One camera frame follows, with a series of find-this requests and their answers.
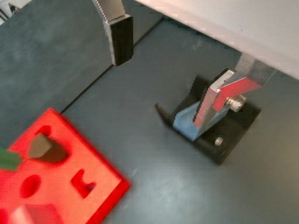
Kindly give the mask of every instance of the black holder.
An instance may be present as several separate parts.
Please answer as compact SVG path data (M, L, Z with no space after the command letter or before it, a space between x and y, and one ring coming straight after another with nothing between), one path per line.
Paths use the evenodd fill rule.
M203 78L199 76L195 78L191 92L171 114L167 113L158 103L155 104L159 115L172 130L176 131L174 128L174 119L176 114L182 110L187 109L195 102L202 100L202 95L206 93L208 85L210 83ZM194 142L179 131L176 132L194 144L194 146L211 158L211 160L220 165L236 146L240 138L244 136L259 112L261 109L247 101L240 111L234 112L230 110L224 118L203 133L200 137L195 139ZM223 139L223 142L218 146L215 141L219 137Z

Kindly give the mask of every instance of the red block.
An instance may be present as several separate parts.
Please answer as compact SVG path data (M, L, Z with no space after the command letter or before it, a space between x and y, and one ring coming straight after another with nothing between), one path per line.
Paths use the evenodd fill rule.
M39 133L68 152L58 164L27 156ZM24 162L16 172L0 170L0 223L8 224L24 205L40 206L43 211L51 205L64 224L100 223L130 183L54 109L46 111L10 150L20 153Z
M62 218L52 205L24 205L11 213L10 224L62 224Z

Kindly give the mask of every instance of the gray table surface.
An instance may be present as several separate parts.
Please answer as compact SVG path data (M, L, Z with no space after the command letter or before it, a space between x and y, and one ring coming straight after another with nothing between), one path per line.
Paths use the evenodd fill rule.
M162 15L124 0L135 42ZM0 145L40 113L70 105L111 67L103 21L91 0L34 0L0 26Z
M139 5L131 10L146 33L160 15ZM7 145L46 108L70 105L111 65L91 1L32 1L2 26L0 43L8 39L0 53ZM175 108L196 74L212 79L238 59L239 52L164 21L138 43L134 59L110 69L67 109L132 182L104 223L298 223L298 81L278 73L247 94L263 111L222 166L168 130L155 111L156 102Z
M163 124L196 74L234 68L239 52L166 21L64 115L126 174L132 188L104 223L297 224L299 82L278 73L247 97L263 109L216 166Z

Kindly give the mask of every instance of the blue block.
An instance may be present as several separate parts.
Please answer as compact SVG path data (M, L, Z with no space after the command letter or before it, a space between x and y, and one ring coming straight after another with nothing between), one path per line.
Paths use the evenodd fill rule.
M227 115L230 109L224 108L210 120L210 123L203 129L198 129L194 126L192 118L196 114L196 109L200 102L194 103L187 109L176 114L172 127L191 140L194 141Z

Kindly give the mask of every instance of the green object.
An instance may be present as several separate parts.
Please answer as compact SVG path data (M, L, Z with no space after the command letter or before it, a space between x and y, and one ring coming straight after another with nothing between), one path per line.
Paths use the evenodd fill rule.
M19 153L0 148L0 169L16 171L22 162Z

